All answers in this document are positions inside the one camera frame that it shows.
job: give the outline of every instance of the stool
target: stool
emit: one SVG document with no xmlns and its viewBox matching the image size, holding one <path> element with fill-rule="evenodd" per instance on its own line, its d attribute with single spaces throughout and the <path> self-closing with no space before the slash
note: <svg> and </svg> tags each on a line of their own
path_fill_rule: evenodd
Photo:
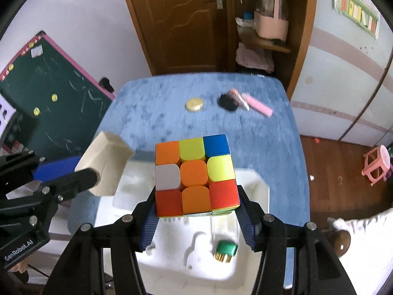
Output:
<svg viewBox="0 0 393 295">
<path fill-rule="evenodd" d="M 387 148 L 381 145 L 364 154 L 364 157 L 365 160 L 362 175 L 367 175 L 372 186 L 377 183 L 390 169 L 390 155 Z M 368 164 L 369 157 L 372 159 L 370 164 Z M 371 175 L 371 172 L 373 171 L 377 171 L 376 178 Z"/>
</svg>

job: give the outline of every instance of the clear plastic bag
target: clear plastic bag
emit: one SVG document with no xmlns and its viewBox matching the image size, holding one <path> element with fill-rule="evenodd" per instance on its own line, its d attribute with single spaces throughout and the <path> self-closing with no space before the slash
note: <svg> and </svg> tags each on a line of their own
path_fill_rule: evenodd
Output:
<svg viewBox="0 0 393 295">
<path fill-rule="evenodd" d="M 279 0 L 278 18 L 288 21 L 288 5 L 285 0 Z M 263 16 L 274 16 L 274 0 L 257 0 L 256 10 Z"/>
</svg>

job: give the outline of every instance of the pink basket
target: pink basket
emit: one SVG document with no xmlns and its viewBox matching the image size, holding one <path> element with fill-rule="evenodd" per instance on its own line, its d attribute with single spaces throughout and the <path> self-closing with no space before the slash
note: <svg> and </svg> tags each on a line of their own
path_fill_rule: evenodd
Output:
<svg viewBox="0 0 393 295">
<path fill-rule="evenodd" d="M 254 12 L 255 30 L 264 39 L 280 39 L 286 41 L 289 22 L 278 18 L 279 0 L 274 0 L 274 17 L 263 16 Z"/>
</svg>

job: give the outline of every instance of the rubik's cube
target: rubik's cube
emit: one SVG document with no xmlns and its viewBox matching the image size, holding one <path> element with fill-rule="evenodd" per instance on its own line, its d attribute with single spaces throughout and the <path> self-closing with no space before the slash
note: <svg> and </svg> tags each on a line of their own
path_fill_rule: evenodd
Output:
<svg viewBox="0 0 393 295">
<path fill-rule="evenodd" d="M 239 205 L 226 135 L 156 145 L 158 217 L 229 214 Z"/>
</svg>

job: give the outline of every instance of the screw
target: screw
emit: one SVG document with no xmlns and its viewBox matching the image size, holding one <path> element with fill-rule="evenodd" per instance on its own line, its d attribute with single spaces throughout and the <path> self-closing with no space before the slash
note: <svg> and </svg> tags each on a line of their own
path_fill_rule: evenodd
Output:
<svg viewBox="0 0 393 295">
<path fill-rule="evenodd" d="M 50 188 L 49 188 L 48 186 L 44 186 L 44 187 L 42 188 L 42 193 L 43 193 L 44 195 L 48 194 L 49 191 L 50 191 Z"/>
<path fill-rule="evenodd" d="M 274 216 L 273 216 L 272 214 L 265 214 L 265 215 L 263 216 L 263 219 L 264 219 L 266 222 L 272 222 L 272 221 L 274 221 Z"/>
<path fill-rule="evenodd" d="M 133 219 L 133 217 L 132 217 L 132 215 L 130 215 L 130 214 L 124 215 L 124 216 L 121 218 L 121 220 L 122 220 L 124 223 L 131 222 L 132 219 Z"/>
<path fill-rule="evenodd" d="M 307 228 L 309 228 L 310 230 L 316 230 L 317 229 L 317 224 L 315 224 L 314 222 L 308 222 L 307 223 Z"/>
<path fill-rule="evenodd" d="M 87 232 L 90 229 L 90 227 L 92 227 L 92 226 L 89 223 L 82 224 L 81 231 L 82 232 Z"/>
<path fill-rule="evenodd" d="M 36 226 L 37 222 L 38 222 L 37 216 L 35 216 L 35 215 L 30 216 L 29 223 L 30 223 L 31 226 Z"/>
</svg>

